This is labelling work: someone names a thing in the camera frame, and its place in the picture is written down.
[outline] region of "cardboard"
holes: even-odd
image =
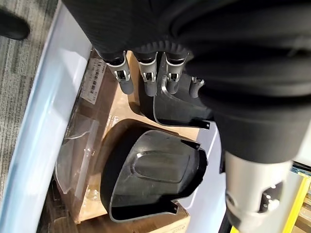
[[[96,52],[92,52],[91,58],[99,57]],[[134,89],[136,90],[132,95],[128,96],[122,93],[118,82],[109,68],[106,68],[95,104],[82,98],[77,101],[76,112],[99,121],[100,125],[86,174],[86,182],[83,188],[84,198],[78,199],[75,197],[74,190],[62,194],[62,198],[76,224],[107,214],[100,200],[101,172],[115,143],[135,121],[177,133],[191,140],[196,140],[199,132],[198,128],[161,126],[139,112],[137,90],[138,79],[141,78],[140,71],[132,52],[128,52],[127,59]]]
[[[176,215],[162,214],[123,223],[112,222],[109,215],[76,225],[52,180],[39,221],[38,233],[185,233],[190,222],[187,211],[178,203]]]
[[[176,215],[163,214],[145,219],[116,223],[108,215],[77,225],[79,233],[185,233],[190,222],[187,211],[179,206]]]

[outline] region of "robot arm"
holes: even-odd
[[[213,110],[225,155],[230,222],[249,231],[277,208],[311,119],[311,3],[306,0],[63,0],[124,93],[124,51],[156,94],[156,53],[174,93],[186,63],[190,95]]]

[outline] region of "barcode label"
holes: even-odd
[[[92,104],[96,103],[106,67],[102,59],[90,58],[88,62],[80,96]]]

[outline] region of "gray carpet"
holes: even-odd
[[[0,201],[36,68],[57,0],[0,0],[0,7],[24,18],[30,35],[23,41],[0,36]]]

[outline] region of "plastic bag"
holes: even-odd
[[[75,114],[60,148],[55,165],[55,176],[64,194],[69,190],[82,199],[86,173],[99,122],[81,114]]]

